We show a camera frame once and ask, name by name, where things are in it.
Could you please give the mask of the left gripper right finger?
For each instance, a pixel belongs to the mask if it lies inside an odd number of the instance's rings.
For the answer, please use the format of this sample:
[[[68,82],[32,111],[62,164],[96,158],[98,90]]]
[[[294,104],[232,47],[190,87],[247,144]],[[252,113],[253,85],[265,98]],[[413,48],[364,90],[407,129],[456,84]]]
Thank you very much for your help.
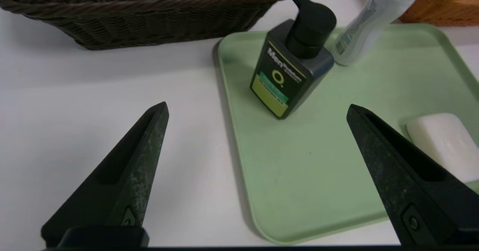
[[[370,110],[346,120],[405,247],[477,248],[479,196]]]

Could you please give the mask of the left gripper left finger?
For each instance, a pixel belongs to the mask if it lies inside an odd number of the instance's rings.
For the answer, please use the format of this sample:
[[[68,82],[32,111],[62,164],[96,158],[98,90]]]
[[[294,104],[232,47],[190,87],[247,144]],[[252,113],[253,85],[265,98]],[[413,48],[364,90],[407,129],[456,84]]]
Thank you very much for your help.
[[[47,248],[145,248],[143,228],[164,135],[166,102],[150,107],[42,226]]]

